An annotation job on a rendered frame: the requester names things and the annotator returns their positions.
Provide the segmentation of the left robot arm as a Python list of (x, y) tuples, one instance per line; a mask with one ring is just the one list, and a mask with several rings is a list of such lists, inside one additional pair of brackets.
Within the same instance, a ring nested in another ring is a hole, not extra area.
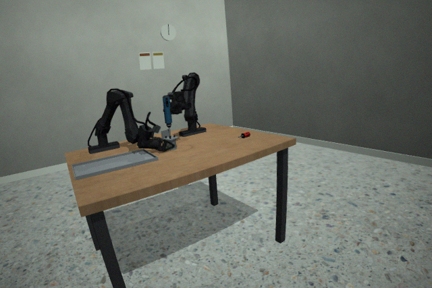
[[(196, 127), (196, 121), (198, 120), (198, 115), (195, 109), (195, 95), (197, 86), (200, 84), (200, 78), (195, 74), (190, 74), (190, 76), (194, 76), (197, 80), (197, 84), (194, 90), (192, 91), (177, 91), (177, 92), (169, 92), (167, 95), (170, 100), (177, 98), (176, 101), (182, 103), (182, 110), (184, 111), (184, 118), (188, 122), (188, 130), (182, 131), (179, 134), (189, 134), (193, 132), (199, 132), (205, 130), (205, 127)], [(186, 86), (186, 90), (191, 90), (195, 85), (194, 78), (188, 78), (187, 82), (184, 80), (183, 89)], [(184, 97), (183, 97), (184, 93)], [(175, 94), (175, 95), (174, 95)]]

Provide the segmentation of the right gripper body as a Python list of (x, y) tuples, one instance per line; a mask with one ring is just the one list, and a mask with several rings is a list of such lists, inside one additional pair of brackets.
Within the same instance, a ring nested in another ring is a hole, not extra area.
[[(155, 149), (155, 150), (164, 152), (165, 144), (163, 143), (163, 139), (159, 138), (159, 137), (154, 137), (154, 133), (155, 133), (156, 128), (157, 127), (153, 126), (153, 131), (151, 134), (151, 138), (153, 138), (153, 139), (150, 138), (150, 140), (149, 140), (149, 149)], [(161, 144), (162, 144), (162, 147), (161, 147)]]

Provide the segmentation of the grey l-shaped metal bracket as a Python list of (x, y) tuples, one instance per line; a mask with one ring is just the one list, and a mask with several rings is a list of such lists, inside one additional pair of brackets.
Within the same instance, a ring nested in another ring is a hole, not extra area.
[[(165, 136), (167, 136), (167, 138), (165, 138)], [(163, 130), (163, 131), (161, 131), (161, 137), (162, 137), (162, 139), (163, 140), (175, 140), (175, 139), (177, 139), (177, 138), (179, 138), (179, 137), (171, 137), (171, 139), (169, 138), (169, 129), (166, 129), (166, 130)]]

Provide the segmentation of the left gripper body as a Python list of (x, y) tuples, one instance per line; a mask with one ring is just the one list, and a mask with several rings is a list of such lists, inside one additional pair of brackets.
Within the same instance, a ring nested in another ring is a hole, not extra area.
[[(171, 100), (171, 102), (170, 102), (171, 107), (172, 107), (175, 103), (178, 103), (178, 102), (176, 102), (176, 97), (175, 97), (175, 100)], [(180, 108), (179, 108), (179, 113), (182, 113), (182, 104), (181, 104), (181, 103), (178, 103), (178, 104), (179, 104), (179, 106), (180, 106)]]

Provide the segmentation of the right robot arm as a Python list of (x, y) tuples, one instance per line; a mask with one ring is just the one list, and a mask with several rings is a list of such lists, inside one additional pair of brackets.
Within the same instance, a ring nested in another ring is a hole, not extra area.
[[(123, 92), (120, 92), (118, 90), (110, 91), (107, 93), (107, 106), (104, 110), (103, 116), (101, 117), (99, 122), (97, 122), (95, 131), (95, 136), (97, 136), (99, 144), (96, 146), (88, 147), (89, 150), (96, 150), (109, 146), (119, 145), (119, 142), (117, 141), (110, 143), (108, 143), (107, 141), (107, 134), (109, 133), (109, 130), (111, 128), (111, 120), (118, 106), (120, 106), (124, 118), (125, 135), (127, 141), (131, 142), (132, 144), (135, 144), (139, 141), (137, 143), (137, 146), (139, 148), (149, 148), (149, 140), (153, 129), (151, 127), (148, 127), (148, 130), (146, 130), (145, 125), (140, 125), (140, 127), (138, 128), (138, 125), (133, 119), (131, 113), (131, 98), (134, 97), (134, 95), (131, 92), (125, 90), (123, 91), (127, 94), (128, 98), (126, 98)], [(130, 95), (128, 93), (130, 93)], [(130, 101), (130, 104), (128, 99)]]

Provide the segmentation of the blue electric screwdriver barrel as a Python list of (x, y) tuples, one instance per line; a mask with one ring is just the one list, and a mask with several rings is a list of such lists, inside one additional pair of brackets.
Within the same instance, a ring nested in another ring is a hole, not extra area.
[(170, 131), (172, 118), (171, 118), (171, 112), (170, 112), (170, 108), (171, 108), (170, 99), (169, 99), (168, 95), (163, 96), (163, 108), (164, 108), (165, 123), (166, 123), (166, 125)]

